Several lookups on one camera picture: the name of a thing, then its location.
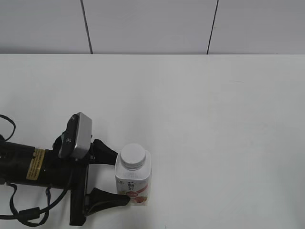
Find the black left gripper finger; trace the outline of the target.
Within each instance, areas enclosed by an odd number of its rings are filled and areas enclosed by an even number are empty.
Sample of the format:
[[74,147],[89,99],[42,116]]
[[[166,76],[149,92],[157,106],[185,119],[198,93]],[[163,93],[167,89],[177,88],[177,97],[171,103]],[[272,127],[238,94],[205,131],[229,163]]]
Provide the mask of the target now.
[[109,208],[126,206],[129,202],[130,197],[127,195],[109,193],[93,188],[91,193],[85,196],[85,216],[90,216]]
[[91,163],[112,165],[116,164],[118,153],[110,149],[100,139],[95,139],[91,144]]

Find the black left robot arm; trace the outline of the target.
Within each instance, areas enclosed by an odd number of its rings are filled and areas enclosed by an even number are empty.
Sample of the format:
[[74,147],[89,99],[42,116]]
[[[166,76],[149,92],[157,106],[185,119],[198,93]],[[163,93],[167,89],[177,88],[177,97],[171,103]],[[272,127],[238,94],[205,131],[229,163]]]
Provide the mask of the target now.
[[67,194],[70,198],[70,225],[82,226],[86,218],[96,212],[126,206],[130,197],[93,188],[87,193],[88,172],[91,164],[115,165],[118,154],[101,140],[95,139],[81,160],[61,159],[58,156],[61,139],[53,149],[39,149],[11,142],[0,143],[0,183],[17,189],[17,184],[46,188],[47,207],[17,210],[13,199],[11,215],[1,215],[2,220],[18,220],[28,227],[44,224],[50,210]]

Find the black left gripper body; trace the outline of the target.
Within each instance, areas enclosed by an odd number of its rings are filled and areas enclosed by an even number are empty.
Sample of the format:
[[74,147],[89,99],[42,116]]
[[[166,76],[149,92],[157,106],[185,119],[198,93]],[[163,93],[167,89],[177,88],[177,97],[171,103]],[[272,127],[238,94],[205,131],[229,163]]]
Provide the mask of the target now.
[[82,226],[86,221],[85,213],[85,196],[88,183],[88,171],[90,154],[88,153],[83,159],[69,157],[61,159],[58,157],[59,150],[62,146],[64,134],[61,134],[53,144],[55,160],[52,162],[52,168],[55,170],[55,187],[64,188],[70,180],[70,219],[69,225]]

